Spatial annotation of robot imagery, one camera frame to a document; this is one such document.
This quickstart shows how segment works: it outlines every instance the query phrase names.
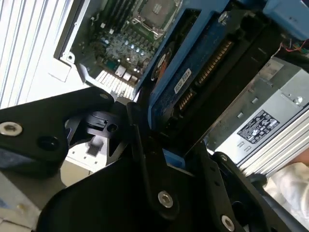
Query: warning label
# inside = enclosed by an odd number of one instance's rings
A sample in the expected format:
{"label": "warning label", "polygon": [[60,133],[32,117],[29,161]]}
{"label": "warning label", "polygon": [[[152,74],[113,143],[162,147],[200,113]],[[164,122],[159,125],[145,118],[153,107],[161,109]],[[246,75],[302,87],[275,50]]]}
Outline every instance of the warning label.
{"label": "warning label", "polygon": [[280,122],[262,110],[237,134],[252,144],[256,144],[275,129]]}

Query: black mount arm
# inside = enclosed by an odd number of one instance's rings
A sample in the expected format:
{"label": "black mount arm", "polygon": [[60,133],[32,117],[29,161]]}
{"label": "black mount arm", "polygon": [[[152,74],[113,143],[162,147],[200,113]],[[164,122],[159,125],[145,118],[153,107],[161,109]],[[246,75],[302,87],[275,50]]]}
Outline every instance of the black mount arm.
{"label": "black mount arm", "polygon": [[198,144],[186,171],[167,166],[140,106],[101,89],[4,109],[0,122],[23,129],[0,135],[0,168],[33,178],[55,175],[68,149],[94,136],[113,147],[107,167],[50,200],[37,232],[291,231],[225,154]]}

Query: cable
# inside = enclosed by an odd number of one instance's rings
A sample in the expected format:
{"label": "cable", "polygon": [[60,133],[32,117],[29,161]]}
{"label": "cable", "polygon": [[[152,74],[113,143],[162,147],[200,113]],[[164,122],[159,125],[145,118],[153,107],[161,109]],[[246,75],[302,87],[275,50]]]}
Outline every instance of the cable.
{"label": "cable", "polygon": [[275,55],[277,55],[278,52],[280,52],[281,48],[283,47],[283,43],[280,43],[280,46],[278,48],[278,50],[275,52],[275,54],[273,54],[271,57],[274,57]]}
{"label": "cable", "polygon": [[302,44],[300,47],[298,47],[298,48],[295,48],[295,49],[288,49],[288,48],[285,48],[285,50],[286,50],[287,52],[301,51],[301,49],[303,48],[303,46],[305,45],[306,42],[307,42],[307,40],[305,40],[305,41],[303,42],[303,44]]}

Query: black plastic bracket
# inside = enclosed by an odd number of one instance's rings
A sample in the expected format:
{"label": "black plastic bracket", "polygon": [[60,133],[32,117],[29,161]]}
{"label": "black plastic bracket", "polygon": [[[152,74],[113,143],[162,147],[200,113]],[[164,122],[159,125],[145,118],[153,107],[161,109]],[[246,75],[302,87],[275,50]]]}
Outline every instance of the black plastic bracket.
{"label": "black plastic bracket", "polygon": [[[162,147],[152,137],[146,114],[134,102],[127,105],[129,123],[133,129],[133,159],[140,165],[146,196],[150,207],[166,220],[174,220],[179,213],[179,203],[174,192],[169,169]],[[160,193],[170,197],[169,204],[160,203]]]}
{"label": "black plastic bracket", "polygon": [[65,129],[66,121],[108,111],[113,103],[110,94],[91,87],[1,110],[0,123],[15,122],[22,132],[15,137],[0,134],[0,169],[34,177],[54,175],[68,153],[68,138],[73,133]]}
{"label": "black plastic bracket", "polygon": [[251,232],[291,231],[226,154],[215,152],[211,158],[218,164],[223,173],[225,187],[234,194],[236,192],[240,197],[236,201],[239,200],[244,205],[250,206],[250,210],[247,211],[250,219],[247,223]]}

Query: silver screw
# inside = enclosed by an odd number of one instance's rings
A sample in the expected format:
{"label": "silver screw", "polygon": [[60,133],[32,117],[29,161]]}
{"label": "silver screw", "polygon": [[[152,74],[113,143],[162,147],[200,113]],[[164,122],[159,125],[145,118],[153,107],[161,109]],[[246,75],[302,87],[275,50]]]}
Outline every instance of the silver screw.
{"label": "silver screw", "polygon": [[232,220],[228,216],[223,215],[221,217],[221,222],[228,229],[228,231],[233,232],[235,230],[234,223],[232,222]]}
{"label": "silver screw", "polygon": [[101,93],[101,94],[100,94],[100,97],[102,97],[102,98],[104,98],[104,99],[108,99],[108,96],[107,96],[106,94],[104,94],[104,93]]}
{"label": "silver screw", "polygon": [[173,199],[171,195],[169,195],[166,191],[161,191],[158,194],[158,199],[161,205],[163,205],[166,208],[172,208],[173,206]]}
{"label": "silver screw", "polygon": [[18,136],[23,132],[23,128],[15,122],[3,122],[0,124],[0,134],[6,136]]}
{"label": "silver screw", "polygon": [[297,97],[295,100],[294,100],[295,104],[296,105],[300,105],[302,102],[303,102],[303,98],[302,97]]}
{"label": "silver screw", "polygon": [[227,18],[228,18],[228,13],[227,13],[227,11],[224,11],[222,13],[222,15],[220,15],[220,17],[218,19],[218,22],[221,23],[222,25],[225,25],[226,21],[227,21]]}
{"label": "silver screw", "polygon": [[223,159],[224,161],[227,161],[227,157],[225,155],[221,155],[221,159]]}

